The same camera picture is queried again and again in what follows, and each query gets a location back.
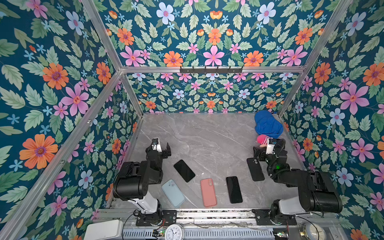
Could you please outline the black phone case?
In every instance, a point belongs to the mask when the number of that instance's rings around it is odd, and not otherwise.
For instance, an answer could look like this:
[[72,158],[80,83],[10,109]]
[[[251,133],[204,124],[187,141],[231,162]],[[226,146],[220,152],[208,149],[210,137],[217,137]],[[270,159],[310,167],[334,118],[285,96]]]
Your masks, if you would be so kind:
[[247,164],[251,174],[251,178],[254,182],[261,182],[265,180],[261,164],[257,159],[248,158]]

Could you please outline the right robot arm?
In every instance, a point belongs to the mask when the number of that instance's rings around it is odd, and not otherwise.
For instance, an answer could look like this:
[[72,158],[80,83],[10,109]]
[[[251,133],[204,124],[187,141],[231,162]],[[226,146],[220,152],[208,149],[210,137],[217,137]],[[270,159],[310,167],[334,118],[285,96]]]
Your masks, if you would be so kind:
[[271,223],[294,224],[295,216],[308,213],[340,213],[343,203],[338,191],[331,181],[329,173],[311,172],[291,168],[287,163],[288,152],[284,139],[273,139],[266,135],[257,137],[258,147],[254,147],[254,156],[247,160],[253,181],[265,179],[261,162],[267,164],[267,174],[275,183],[288,188],[297,188],[298,196],[275,200],[267,217]]

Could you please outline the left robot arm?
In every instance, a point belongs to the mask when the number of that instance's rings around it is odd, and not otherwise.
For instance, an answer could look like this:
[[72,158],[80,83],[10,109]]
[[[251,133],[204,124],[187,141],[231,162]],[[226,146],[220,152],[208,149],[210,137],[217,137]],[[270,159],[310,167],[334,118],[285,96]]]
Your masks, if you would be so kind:
[[113,196],[133,204],[138,210],[138,219],[152,225],[163,220],[159,200],[149,192],[149,185],[158,185],[163,180],[163,160],[172,155],[169,144],[163,150],[158,138],[152,139],[146,148],[146,159],[125,162],[113,183]]

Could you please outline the black phone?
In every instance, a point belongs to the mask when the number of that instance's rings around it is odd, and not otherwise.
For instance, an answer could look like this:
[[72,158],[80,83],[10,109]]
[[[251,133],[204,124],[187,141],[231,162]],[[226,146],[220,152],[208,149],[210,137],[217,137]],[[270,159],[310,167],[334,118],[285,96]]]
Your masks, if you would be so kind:
[[243,198],[238,178],[236,176],[226,177],[226,182],[231,204],[242,203]]
[[196,176],[184,160],[179,160],[175,163],[174,168],[186,183],[190,182]]

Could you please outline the light blue phone case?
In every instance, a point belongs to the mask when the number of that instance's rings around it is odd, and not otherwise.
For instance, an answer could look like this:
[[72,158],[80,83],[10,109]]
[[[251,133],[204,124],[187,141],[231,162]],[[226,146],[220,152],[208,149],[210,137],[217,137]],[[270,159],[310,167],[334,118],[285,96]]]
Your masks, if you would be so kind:
[[178,208],[186,200],[186,197],[174,180],[165,182],[162,185],[162,190],[175,208]]

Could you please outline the black phone centre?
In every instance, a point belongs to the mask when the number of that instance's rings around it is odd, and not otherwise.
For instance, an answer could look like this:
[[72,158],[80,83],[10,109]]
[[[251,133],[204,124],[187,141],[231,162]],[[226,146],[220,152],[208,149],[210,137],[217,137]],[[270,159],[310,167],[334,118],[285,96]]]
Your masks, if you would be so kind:
[[242,203],[243,198],[238,178],[236,176],[226,177],[226,182],[231,204]]

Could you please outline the pink phone case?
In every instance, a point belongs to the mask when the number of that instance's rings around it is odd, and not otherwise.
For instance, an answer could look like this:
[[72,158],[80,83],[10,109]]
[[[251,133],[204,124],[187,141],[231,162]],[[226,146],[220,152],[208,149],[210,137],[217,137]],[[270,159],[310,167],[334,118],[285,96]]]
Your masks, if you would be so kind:
[[211,178],[202,179],[200,181],[203,204],[206,208],[217,205],[217,197],[215,192],[214,181]]

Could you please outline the doll with blue cloth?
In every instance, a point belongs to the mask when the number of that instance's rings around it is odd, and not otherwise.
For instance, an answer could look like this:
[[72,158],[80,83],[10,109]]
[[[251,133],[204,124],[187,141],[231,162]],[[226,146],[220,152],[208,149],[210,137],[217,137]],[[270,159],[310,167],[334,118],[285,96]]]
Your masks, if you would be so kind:
[[261,148],[265,148],[270,139],[278,139],[283,133],[283,125],[269,111],[258,111],[254,119],[257,143]]

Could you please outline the white clock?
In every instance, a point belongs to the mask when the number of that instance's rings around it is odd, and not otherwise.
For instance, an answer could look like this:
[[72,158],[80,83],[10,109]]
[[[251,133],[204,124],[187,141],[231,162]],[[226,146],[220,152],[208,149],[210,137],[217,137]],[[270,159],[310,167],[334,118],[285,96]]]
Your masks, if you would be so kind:
[[172,224],[167,227],[164,233],[165,240],[183,240],[184,229],[179,224]]

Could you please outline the white box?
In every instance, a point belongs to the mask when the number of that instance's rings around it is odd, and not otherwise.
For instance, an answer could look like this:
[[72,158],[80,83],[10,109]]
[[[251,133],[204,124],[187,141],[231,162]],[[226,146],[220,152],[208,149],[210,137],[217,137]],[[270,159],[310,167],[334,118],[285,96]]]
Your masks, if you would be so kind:
[[122,232],[121,220],[94,223],[87,226],[84,240],[113,240],[121,238]]

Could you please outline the brass alarm clock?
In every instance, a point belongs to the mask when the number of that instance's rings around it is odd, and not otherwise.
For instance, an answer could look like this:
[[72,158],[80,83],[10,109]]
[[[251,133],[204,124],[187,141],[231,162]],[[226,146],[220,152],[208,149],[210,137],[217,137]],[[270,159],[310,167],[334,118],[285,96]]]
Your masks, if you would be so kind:
[[305,223],[299,225],[301,240],[326,240],[324,228],[318,224]]

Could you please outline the white heat sink strip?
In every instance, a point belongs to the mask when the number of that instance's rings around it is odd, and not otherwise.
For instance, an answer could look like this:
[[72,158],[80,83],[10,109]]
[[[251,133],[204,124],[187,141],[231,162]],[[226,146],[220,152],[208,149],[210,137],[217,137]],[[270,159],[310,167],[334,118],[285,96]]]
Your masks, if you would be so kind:
[[[125,229],[122,240],[178,240],[179,237],[165,236],[165,231],[152,229]],[[181,240],[274,240],[272,230],[251,229],[184,229]]]

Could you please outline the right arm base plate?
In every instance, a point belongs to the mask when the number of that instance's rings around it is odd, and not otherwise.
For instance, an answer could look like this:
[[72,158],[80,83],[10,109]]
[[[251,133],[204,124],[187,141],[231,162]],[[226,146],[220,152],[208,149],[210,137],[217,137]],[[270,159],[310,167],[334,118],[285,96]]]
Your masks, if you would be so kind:
[[296,226],[297,221],[294,216],[283,215],[279,211],[267,209],[253,209],[258,226]]

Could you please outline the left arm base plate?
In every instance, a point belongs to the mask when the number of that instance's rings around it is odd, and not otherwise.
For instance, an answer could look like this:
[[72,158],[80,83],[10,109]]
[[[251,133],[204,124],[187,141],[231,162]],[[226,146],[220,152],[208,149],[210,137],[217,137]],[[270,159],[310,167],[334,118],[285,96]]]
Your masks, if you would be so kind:
[[139,214],[136,221],[137,227],[167,227],[175,224],[178,211],[161,210],[153,214]]

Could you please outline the black hook rail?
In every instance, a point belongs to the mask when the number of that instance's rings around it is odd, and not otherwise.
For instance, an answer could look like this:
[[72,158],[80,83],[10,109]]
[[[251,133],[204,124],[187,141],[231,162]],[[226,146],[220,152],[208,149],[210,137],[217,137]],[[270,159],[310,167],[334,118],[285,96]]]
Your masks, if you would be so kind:
[[180,67],[180,73],[186,74],[237,74],[243,72],[243,67]]

